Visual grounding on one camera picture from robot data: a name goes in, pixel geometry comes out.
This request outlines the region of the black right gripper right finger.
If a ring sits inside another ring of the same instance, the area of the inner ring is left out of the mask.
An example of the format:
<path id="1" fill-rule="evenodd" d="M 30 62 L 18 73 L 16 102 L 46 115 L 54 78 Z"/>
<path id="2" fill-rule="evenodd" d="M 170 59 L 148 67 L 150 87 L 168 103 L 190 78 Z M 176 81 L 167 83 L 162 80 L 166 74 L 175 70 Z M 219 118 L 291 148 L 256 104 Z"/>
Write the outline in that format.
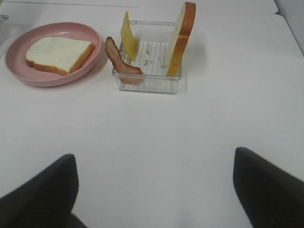
<path id="1" fill-rule="evenodd" d="M 235 150 L 233 185 L 253 227 L 304 226 L 304 182 L 248 148 Z"/>

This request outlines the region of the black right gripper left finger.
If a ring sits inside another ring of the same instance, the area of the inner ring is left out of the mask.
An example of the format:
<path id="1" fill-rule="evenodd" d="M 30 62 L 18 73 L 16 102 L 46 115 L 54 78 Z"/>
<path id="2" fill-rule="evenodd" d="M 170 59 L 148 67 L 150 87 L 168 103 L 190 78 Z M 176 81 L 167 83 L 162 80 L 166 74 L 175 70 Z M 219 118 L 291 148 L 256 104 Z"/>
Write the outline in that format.
<path id="1" fill-rule="evenodd" d="M 76 159 L 65 154 L 0 199 L 2 228 L 84 228 L 72 213 L 79 181 Z"/>

